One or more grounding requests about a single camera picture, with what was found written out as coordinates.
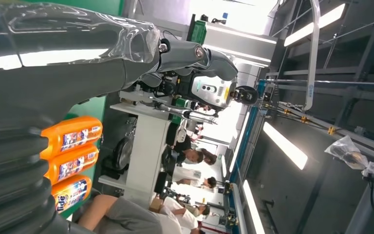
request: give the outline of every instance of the robotic arm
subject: robotic arm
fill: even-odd
[[[146,103],[143,101],[141,103],[146,106],[153,107],[156,110],[165,111],[170,114],[180,116],[184,119],[194,120],[197,122],[205,122],[209,124],[217,124],[217,118],[215,116],[206,115],[197,111],[193,111],[189,108],[165,105],[164,103],[155,100],[150,103]]]

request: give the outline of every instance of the person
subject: person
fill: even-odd
[[[182,205],[184,208],[186,208],[190,213],[192,213],[195,217],[198,217],[200,215],[209,215],[210,214],[210,206],[204,205],[204,206],[192,206],[190,204],[179,202],[180,205]]]
[[[174,213],[164,205],[157,214],[110,195],[97,195],[78,225],[97,234],[182,234]]]
[[[201,163],[204,159],[204,154],[201,151],[186,149],[181,151],[177,156],[177,163],[197,164]]]
[[[163,205],[171,210],[181,227],[188,228],[189,230],[198,228],[199,224],[196,216],[184,208],[174,198],[166,197]]]
[[[184,150],[191,149],[191,138],[186,136],[186,139],[183,142],[176,142],[173,146],[173,150],[177,153],[182,153]]]
[[[173,171],[172,181],[177,184],[188,184],[191,186],[199,187],[206,186],[214,188],[217,185],[217,181],[214,177],[205,178],[204,173],[176,166]]]
[[[196,135],[196,134],[193,134],[191,136],[191,141],[192,142],[196,142],[198,139],[203,139],[204,137],[202,135]]]
[[[209,151],[207,151],[206,149],[202,148],[200,150],[203,155],[204,155],[204,162],[207,163],[208,165],[214,165],[214,163],[216,163],[217,161],[217,156],[215,154],[212,154],[210,153]]]
[[[216,178],[214,178],[214,177],[204,179],[204,181],[202,183],[200,183],[200,180],[198,180],[198,179],[188,179],[188,178],[186,178],[186,179],[178,180],[177,184],[187,184],[187,185],[191,185],[191,186],[195,186],[195,187],[199,187],[199,186],[204,185],[204,186],[212,189],[212,188],[216,187],[217,181],[216,181]]]
[[[202,130],[204,130],[204,126],[203,126],[202,124],[198,124],[198,123],[197,123],[197,125],[196,125],[196,130],[197,130],[197,131],[202,131]]]

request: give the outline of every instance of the cable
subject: cable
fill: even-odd
[[[372,181],[372,178],[368,181],[369,188],[371,189],[371,206],[372,210],[374,211],[374,182]]]
[[[243,74],[248,74],[248,75],[250,75],[250,76],[254,76],[254,77],[256,77],[256,78],[257,78],[257,75],[254,75],[254,74],[250,74],[250,73],[247,73],[247,72],[239,72],[239,73],[243,73]]]
[[[178,40],[178,38],[172,33],[172,32],[170,32],[169,30],[164,30],[163,31],[163,36],[164,36],[164,38],[166,38],[166,34],[165,33],[168,33],[168,34],[170,34],[170,35],[172,35],[175,39],[177,39]]]

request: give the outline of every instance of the white shirt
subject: white shirt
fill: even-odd
[[[173,182],[180,181],[182,179],[189,179],[191,186],[201,186],[204,183],[204,175],[200,171],[193,169],[187,169],[183,167],[175,167],[173,173]]]
[[[163,234],[182,234],[181,226],[176,216],[167,207],[160,210],[160,214],[151,212],[160,221]]]
[[[170,198],[170,197],[167,197],[164,200],[163,205],[166,208],[168,208],[169,210],[172,210],[172,211],[183,208],[182,205],[180,205],[176,200],[174,200],[173,198]],[[196,217],[188,210],[186,210],[183,215],[178,214],[178,215],[175,215],[175,217],[177,218],[178,222],[180,223],[180,226],[188,228],[190,230],[198,228],[198,226],[199,226]]]

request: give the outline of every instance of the white wall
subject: white wall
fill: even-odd
[[[267,24],[267,14],[272,10],[277,0],[254,0],[255,6],[224,0],[191,0],[190,15],[208,16],[208,21],[213,18],[222,19],[223,13],[228,13],[226,26],[244,32],[263,34]]]

